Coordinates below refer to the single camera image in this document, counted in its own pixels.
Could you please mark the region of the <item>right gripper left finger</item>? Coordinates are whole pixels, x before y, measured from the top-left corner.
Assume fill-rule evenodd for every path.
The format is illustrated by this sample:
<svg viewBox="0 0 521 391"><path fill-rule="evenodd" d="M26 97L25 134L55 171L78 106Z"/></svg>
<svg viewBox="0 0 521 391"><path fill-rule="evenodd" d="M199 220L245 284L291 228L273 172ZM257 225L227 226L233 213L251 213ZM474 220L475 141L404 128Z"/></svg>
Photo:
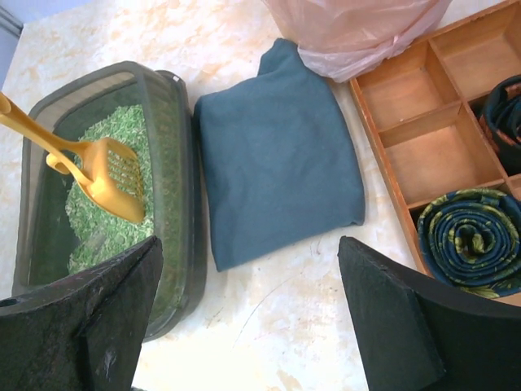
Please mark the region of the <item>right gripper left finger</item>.
<svg viewBox="0 0 521 391"><path fill-rule="evenodd" d="M152 236L1 301L3 390L130 390L163 265Z"/></svg>

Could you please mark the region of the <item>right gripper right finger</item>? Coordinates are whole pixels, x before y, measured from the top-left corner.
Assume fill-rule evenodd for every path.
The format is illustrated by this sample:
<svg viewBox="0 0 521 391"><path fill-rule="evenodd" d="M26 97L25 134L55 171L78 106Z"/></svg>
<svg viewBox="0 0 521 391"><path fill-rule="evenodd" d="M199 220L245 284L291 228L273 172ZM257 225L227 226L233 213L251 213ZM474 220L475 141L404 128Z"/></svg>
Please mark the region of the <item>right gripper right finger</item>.
<svg viewBox="0 0 521 391"><path fill-rule="evenodd" d="M460 291L353 237L339 268L371 390L518 390L520 308Z"/></svg>

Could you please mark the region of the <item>dark grey litter box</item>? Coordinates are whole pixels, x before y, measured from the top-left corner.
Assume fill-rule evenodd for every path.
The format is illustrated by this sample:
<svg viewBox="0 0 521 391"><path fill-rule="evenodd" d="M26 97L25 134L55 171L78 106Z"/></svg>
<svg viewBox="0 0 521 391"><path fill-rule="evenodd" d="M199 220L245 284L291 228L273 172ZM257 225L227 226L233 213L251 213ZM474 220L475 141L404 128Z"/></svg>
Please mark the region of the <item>dark grey litter box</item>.
<svg viewBox="0 0 521 391"><path fill-rule="evenodd" d="M164 264L146 338L170 332L204 294L206 261L199 157L184 81L172 72L124 61L76 79L41 99L29 115L59 137L76 141L117 108L144 112L151 155L154 232ZM12 294L31 292L68 274L79 244L65 213L71 176L49 168L46 153L24 141Z"/></svg>

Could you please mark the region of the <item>yellow litter scoop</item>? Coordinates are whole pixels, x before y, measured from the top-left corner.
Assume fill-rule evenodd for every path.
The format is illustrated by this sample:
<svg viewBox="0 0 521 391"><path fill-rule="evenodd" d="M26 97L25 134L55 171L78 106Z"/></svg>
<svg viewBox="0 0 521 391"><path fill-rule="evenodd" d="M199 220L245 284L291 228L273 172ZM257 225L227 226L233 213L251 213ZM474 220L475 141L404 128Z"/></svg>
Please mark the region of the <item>yellow litter scoop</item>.
<svg viewBox="0 0 521 391"><path fill-rule="evenodd" d="M1 123L48 152L47 164L71 174L83 193L106 212L132 223L145 217L138 156L113 138L72 142L44 129L1 95Z"/></svg>

